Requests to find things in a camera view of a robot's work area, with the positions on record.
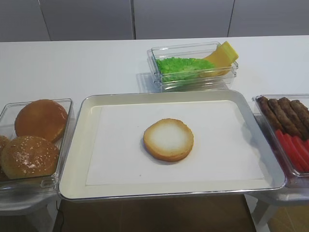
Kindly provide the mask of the bottom bun half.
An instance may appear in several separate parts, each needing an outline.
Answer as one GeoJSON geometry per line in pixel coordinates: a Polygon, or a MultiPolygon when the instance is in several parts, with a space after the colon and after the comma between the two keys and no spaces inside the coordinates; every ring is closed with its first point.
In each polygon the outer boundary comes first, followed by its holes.
{"type": "Polygon", "coordinates": [[[143,143],[154,158],[176,162],[189,155],[194,145],[194,135],[182,121],[164,118],[144,131],[143,143]]]}

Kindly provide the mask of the clear meat tomato container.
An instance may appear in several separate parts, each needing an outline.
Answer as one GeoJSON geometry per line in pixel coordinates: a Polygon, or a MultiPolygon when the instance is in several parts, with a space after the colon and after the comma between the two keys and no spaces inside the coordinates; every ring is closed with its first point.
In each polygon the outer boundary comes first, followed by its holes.
{"type": "MultiPolygon", "coordinates": [[[[255,111],[255,116],[256,120],[258,123],[261,125],[261,128],[263,130],[263,133],[267,140],[269,141],[271,148],[273,149],[273,152],[280,163],[281,167],[283,168],[285,174],[289,177],[299,177],[299,178],[308,178],[309,173],[299,173],[294,165],[291,163],[291,160],[289,159],[288,155],[285,153],[283,150],[282,146],[280,145],[280,142],[278,138],[276,137],[275,130],[272,128],[272,126],[269,124],[267,118],[265,115],[262,113],[258,103],[257,99],[259,97],[266,97],[268,100],[269,99],[277,99],[279,100],[280,98],[286,97],[290,101],[293,100],[299,100],[302,104],[304,104],[308,109],[309,109],[309,95],[308,94],[294,94],[294,95],[260,95],[257,97],[253,98],[253,101],[256,105],[256,111],[255,111]]],[[[304,145],[307,150],[309,150],[309,139],[303,140],[304,145]]]]}

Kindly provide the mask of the sesame bun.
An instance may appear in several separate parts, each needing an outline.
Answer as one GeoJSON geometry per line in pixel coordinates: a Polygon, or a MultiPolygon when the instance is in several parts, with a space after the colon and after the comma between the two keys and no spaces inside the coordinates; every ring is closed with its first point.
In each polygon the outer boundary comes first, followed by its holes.
{"type": "MultiPolygon", "coordinates": [[[[0,153],[2,153],[3,149],[9,142],[10,140],[7,137],[0,135],[0,153]]],[[[0,168],[0,181],[5,181],[7,179],[8,177],[5,175],[2,168],[0,168]]]]}
{"type": "Polygon", "coordinates": [[[37,136],[20,136],[2,150],[0,165],[9,179],[52,175],[57,166],[59,149],[37,136]]]}

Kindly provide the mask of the clear lettuce cheese container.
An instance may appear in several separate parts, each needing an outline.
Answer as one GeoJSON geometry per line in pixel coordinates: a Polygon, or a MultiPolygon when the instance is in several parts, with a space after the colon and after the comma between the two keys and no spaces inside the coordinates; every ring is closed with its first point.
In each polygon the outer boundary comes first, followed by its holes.
{"type": "Polygon", "coordinates": [[[147,55],[161,92],[227,89],[239,67],[239,56],[227,41],[153,47],[147,55]]]}

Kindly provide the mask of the white paper sheet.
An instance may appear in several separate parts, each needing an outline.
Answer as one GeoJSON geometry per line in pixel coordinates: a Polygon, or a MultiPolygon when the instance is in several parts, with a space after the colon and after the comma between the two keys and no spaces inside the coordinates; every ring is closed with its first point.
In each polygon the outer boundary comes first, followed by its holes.
{"type": "Polygon", "coordinates": [[[144,184],[261,179],[259,151],[232,101],[104,106],[87,184],[144,184]],[[179,162],[154,159],[143,147],[144,131],[164,118],[186,124],[194,135],[179,162]]]}

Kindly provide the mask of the sesame bun right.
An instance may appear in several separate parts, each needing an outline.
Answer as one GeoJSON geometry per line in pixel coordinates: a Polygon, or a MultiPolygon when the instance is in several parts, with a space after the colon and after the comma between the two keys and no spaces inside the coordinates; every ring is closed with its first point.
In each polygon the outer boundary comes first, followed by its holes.
{"type": "Polygon", "coordinates": [[[0,165],[9,179],[52,175],[57,166],[59,149],[37,136],[20,136],[2,150],[0,165]]]}

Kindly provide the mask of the smooth brown bun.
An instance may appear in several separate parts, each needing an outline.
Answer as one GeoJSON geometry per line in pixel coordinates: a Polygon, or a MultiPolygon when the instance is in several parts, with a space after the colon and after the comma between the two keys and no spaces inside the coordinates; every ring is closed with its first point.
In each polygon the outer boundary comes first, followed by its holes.
{"type": "Polygon", "coordinates": [[[37,136],[52,143],[64,134],[68,113],[52,100],[37,100],[26,105],[18,113],[14,129],[17,136],[37,136]]]}

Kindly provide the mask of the yellow cheese slices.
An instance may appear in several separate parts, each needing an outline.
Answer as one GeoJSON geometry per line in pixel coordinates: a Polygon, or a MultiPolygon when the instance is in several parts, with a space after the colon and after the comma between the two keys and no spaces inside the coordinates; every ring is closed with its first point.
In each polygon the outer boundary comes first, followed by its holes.
{"type": "Polygon", "coordinates": [[[198,76],[200,78],[209,78],[222,76],[227,74],[232,67],[232,64],[239,58],[237,52],[230,45],[228,41],[225,41],[223,44],[218,42],[212,43],[203,43],[205,48],[212,50],[212,53],[204,57],[204,60],[207,60],[214,65],[212,71],[202,72],[198,76]]]}

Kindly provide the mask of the green lettuce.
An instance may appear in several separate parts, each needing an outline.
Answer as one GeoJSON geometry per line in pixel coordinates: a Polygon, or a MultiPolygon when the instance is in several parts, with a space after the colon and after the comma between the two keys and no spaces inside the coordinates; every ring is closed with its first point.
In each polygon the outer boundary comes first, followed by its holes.
{"type": "Polygon", "coordinates": [[[165,58],[156,61],[162,74],[162,82],[183,81],[198,78],[203,70],[214,68],[214,65],[199,58],[165,58]]]}

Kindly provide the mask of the brown patty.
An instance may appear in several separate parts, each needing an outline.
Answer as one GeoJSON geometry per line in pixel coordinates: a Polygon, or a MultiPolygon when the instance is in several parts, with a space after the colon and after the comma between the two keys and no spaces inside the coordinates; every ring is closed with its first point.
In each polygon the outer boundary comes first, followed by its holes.
{"type": "Polygon", "coordinates": [[[257,99],[257,103],[258,103],[262,113],[267,118],[269,124],[272,126],[272,128],[274,130],[281,130],[282,132],[284,132],[284,128],[283,128],[282,124],[279,122],[276,115],[271,110],[271,108],[268,104],[268,99],[266,97],[263,97],[263,96],[259,97],[257,99]]]}
{"type": "Polygon", "coordinates": [[[290,102],[290,106],[297,114],[304,126],[309,127],[309,110],[299,100],[293,100],[290,102]]]}
{"type": "Polygon", "coordinates": [[[296,111],[294,111],[294,109],[291,107],[291,101],[286,97],[283,97],[278,100],[278,103],[288,118],[287,122],[282,122],[286,132],[291,136],[298,136],[303,140],[308,139],[309,132],[300,120],[296,111]]]}
{"type": "Polygon", "coordinates": [[[276,115],[278,121],[281,123],[284,131],[291,136],[302,137],[302,134],[298,130],[298,128],[294,125],[294,123],[289,119],[287,114],[279,105],[279,101],[277,99],[269,99],[268,104],[274,114],[276,115]]]}

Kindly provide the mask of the clear bun container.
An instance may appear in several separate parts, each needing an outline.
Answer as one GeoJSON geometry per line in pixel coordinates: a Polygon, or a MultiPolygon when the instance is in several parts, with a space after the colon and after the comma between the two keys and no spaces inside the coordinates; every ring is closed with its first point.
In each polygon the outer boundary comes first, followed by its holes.
{"type": "MultiPolygon", "coordinates": [[[[71,129],[74,124],[74,111],[73,111],[73,101],[72,99],[57,99],[52,100],[59,103],[65,108],[68,113],[68,120],[65,127],[65,132],[63,136],[55,143],[55,146],[59,149],[59,157],[56,166],[56,170],[52,175],[47,176],[38,176],[30,178],[21,178],[21,179],[7,179],[0,182],[0,193],[2,195],[9,194],[12,192],[44,192],[44,191],[53,191],[56,189],[58,184],[60,173],[64,165],[67,150],[68,142],[70,141],[71,129]]],[[[0,135],[7,137],[10,141],[17,138],[18,136],[15,133],[14,122],[15,119],[26,105],[32,103],[29,102],[15,102],[5,105],[3,110],[0,113],[0,135]]]]}

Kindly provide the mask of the sesame bun left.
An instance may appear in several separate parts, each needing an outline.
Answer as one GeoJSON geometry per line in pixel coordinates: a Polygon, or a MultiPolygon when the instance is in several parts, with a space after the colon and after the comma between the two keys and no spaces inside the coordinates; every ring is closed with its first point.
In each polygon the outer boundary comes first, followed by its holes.
{"type": "MultiPolygon", "coordinates": [[[[0,135],[0,153],[2,153],[3,149],[9,142],[10,140],[7,137],[0,135]]],[[[8,177],[5,175],[2,168],[0,168],[0,181],[5,181],[7,179],[8,177]]]]}

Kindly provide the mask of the silver metal tray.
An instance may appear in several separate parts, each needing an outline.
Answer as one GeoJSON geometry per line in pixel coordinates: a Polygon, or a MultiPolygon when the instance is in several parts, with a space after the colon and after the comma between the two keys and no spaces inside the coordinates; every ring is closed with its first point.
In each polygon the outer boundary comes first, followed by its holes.
{"type": "Polygon", "coordinates": [[[246,99],[234,90],[197,92],[166,92],[143,94],[93,95],[81,105],[75,130],[59,181],[59,193],[68,200],[115,198],[169,197],[173,195],[242,193],[280,189],[286,183],[282,168],[259,128],[246,99]],[[144,184],[87,184],[101,110],[104,106],[154,104],[175,102],[234,102],[252,135],[259,151],[261,179],[144,183],[144,184]]]}

